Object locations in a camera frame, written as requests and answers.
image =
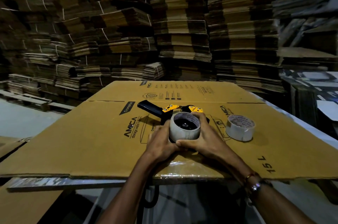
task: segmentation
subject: hand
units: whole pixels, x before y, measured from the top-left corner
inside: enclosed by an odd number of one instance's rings
[[[153,134],[149,134],[145,154],[156,164],[169,158],[180,147],[169,141],[170,120],[163,126],[156,126]]]
[[[178,140],[176,145],[184,148],[192,148],[207,158],[221,160],[236,154],[226,145],[218,132],[208,124],[204,113],[192,112],[201,124],[201,133],[197,140]]]

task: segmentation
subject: left hand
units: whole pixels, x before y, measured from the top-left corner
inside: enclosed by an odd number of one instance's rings
[[[153,134],[149,134],[145,154],[157,164],[169,158],[180,147],[169,141],[170,120],[164,125],[156,126]]]

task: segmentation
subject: tape roll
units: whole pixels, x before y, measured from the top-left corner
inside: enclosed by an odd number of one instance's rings
[[[176,123],[186,120],[187,128],[188,124],[194,125],[195,129],[184,129],[179,127]],[[172,115],[170,120],[169,136],[172,141],[176,142],[177,140],[196,140],[199,137],[201,131],[201,125],[199,119],[188,113],[188,112],[178,112]]]
[[[250,141],[255,127],[255,122],[245,116],[230,115],[226,123],[226,133],[237,141]]]

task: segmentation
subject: cardboard box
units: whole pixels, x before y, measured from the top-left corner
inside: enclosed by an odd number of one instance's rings
[[[37,224],[62,191],[9,193],[0,188],[1,224]]]
[[[25,139],[0,136],[0,158],[15,150],[25,142]]]
[[[137,107],[147,99],[160,106],[201,107],[227,144],[263,178],[338,177],[338,151],[237,85],[227,82],[116,81],[57,120],[0,163],[1,176],[127,178],[146,149],[159,119]],[[250,142],[229,138],[227,117],[256,123]],[[154,178],[223,178],[197,152],[180,152]]]

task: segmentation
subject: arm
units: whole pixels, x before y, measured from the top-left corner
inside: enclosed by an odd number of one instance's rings
[[[176,145],[192,148],[205,157],[215,159],[222,163],[238,180],[245,184],[245,178],[254,171],[231,148],[226,145],[219,134],[208,124],[205,115],[194,113],[201,123],[201,135],[197,140],[178,140]],[[260,177],[251,176],[248,185],[256,184]],[[274,188],[263,184],[251,200],[267,224],[314,224],[300,209],[285,198]]]
[[[168,139],[169,124],[170,120],[164,126],[157,126],[154,133],[149,135],[146,151],[97,224],[135,223],[138,205],[150,172],[157,163],[166,160],[179,150],[179,147]]]

